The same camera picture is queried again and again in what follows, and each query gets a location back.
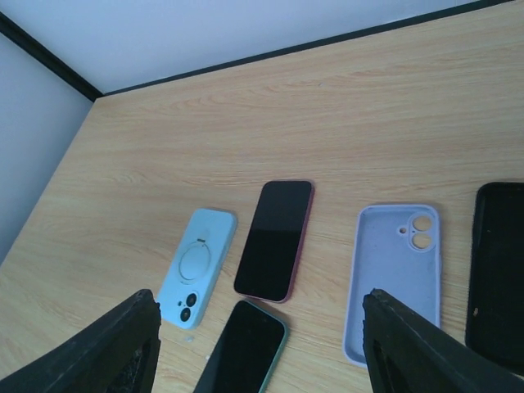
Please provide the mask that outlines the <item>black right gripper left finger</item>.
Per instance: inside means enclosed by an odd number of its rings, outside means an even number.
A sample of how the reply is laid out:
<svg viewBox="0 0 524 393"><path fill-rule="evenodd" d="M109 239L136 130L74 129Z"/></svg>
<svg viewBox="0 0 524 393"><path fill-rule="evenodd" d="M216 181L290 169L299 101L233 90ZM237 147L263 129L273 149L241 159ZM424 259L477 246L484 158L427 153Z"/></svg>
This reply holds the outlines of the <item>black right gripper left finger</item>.
<svg viewBox="0 0 524 393"><path fill-rule="evenodd" d="M160 306L135 292L63 344L1 380L2 392L151 392Z"/></svg>

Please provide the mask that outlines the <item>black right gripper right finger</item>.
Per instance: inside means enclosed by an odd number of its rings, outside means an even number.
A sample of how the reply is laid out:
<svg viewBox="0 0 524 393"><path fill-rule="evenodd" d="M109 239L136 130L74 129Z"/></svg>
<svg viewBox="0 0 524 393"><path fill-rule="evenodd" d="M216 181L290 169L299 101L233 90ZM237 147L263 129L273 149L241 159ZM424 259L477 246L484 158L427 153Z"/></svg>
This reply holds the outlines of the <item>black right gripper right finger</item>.
<svg viewBox="0 0 524 393"><path fill-rule="evenodd" d="M364 296L364 356L374 392L522 392L482 358L382 289Z"/></svg>

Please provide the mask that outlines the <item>black phone case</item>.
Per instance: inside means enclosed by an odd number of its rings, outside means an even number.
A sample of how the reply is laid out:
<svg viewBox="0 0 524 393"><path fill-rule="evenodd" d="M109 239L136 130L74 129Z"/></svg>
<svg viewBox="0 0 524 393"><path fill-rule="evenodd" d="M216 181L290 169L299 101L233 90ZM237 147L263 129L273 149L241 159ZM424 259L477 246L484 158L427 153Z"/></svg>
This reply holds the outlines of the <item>black phone case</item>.
<svg viewBox="0 0 524 393"><path fill-rule="evenodd" d="M523 184L479 188L465 329L468 348L523 374Z"/></svg>

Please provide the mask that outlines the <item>lavender phone case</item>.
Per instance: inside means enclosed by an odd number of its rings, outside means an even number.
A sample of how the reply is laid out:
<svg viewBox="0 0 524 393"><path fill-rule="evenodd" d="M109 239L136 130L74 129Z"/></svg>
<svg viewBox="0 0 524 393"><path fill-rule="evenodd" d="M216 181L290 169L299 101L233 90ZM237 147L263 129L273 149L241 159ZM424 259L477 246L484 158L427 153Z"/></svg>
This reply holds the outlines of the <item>lavender phone case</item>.
<svg viewBox="0 0 524 393"><path fill-rule="evenodd" d="M424 204L370 205L359 213L342 352L366 368L364 297L387 291L440 326L440 216Z"/></svg>

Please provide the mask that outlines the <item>light blue card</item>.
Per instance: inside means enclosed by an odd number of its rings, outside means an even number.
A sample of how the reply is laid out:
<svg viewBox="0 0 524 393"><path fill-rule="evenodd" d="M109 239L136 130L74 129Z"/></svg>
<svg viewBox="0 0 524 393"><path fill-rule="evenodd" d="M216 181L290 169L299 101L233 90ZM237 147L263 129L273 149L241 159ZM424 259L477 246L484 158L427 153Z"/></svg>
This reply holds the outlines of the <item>light blue card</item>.
<svg viewBox="0 0 524 393"><path fill-rule="evenodd" d="M236 228L232 212L193 212L157 296L165 321L182 329L200 324Z"/></svg>

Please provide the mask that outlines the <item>green smartphone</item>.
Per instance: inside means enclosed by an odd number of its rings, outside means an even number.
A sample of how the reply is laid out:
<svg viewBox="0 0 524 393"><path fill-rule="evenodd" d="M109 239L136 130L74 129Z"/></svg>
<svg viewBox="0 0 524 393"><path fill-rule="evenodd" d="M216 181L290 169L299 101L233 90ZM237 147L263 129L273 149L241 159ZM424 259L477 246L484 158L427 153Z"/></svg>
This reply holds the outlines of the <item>green smartphone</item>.
<svg viewBox="0 0 524 393"><path fill-rule="evenodd" d="M238 301L194 391L265 391L288 335L283 320L248 300Z"/></svg>

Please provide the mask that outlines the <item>purple smartphone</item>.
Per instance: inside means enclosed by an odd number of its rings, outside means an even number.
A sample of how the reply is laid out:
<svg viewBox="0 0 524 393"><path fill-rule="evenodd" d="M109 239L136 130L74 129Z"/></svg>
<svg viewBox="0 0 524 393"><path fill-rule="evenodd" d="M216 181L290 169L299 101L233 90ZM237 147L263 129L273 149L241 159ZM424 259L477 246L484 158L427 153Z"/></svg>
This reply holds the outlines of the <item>purple smartphone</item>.
<svg viewBox="0 0 524 393"><path fill-rule="evenodd" d="M237 293L275 303L288 300L313 197L309 180L272 180L261 188L233 282Z"/></svg>

